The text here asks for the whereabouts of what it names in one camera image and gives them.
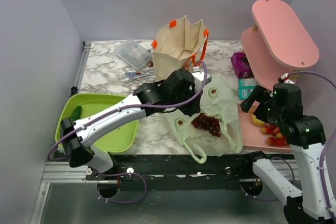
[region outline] green plastic tray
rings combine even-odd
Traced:
[[[73,95],[65,105],[58,120],[55,141],[60,139],[60,123],[70,117],[77,106],[82,106],[80,118],[87,118],[122,101],[126,96],[118,94],[80,93]],[[128,150],[138,129],[138,120],[125,124],[98,139],[94,146],[106,152],[121,153]]]

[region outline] bunch of grapes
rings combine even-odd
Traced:
[[[199,116],[194,118],[191,124],[193,124],[195,128],[209,131],[212,136],[221,136],[219,119],[216,119],[214,116],[207,116],[204,113],[200,113]]]

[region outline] marble surface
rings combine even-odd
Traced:
[[[114,93],[128,95],[144,82],[155,81],[155,76],[140,78],[131,83],[125,82],[125,72],[134,71],[126,63],[112,55],[114,49],[123,41],[94,41],[80,92]],[[150,49],[152,41],[139,40],[140,45]],[[240,41],[210,41],[204,58],[208,71],[223,77],[238,96],[238,79],[230,57],[241,50]],[[139,120],[138,132],[134,144],[127,154],[188,154],[188,151],[174,139],[162,125],[157,115]]]

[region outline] teal package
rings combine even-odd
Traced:
[[[238,98],[240,100],[246,100],[256,85],[257,82],[254,78],[238,79]]]

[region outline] cucumber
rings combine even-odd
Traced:
[[[74,122],[80,119],[81,114],[82,114],[82,106],[78,106],[74,109],[73,113],[70,116],[70,119]]]

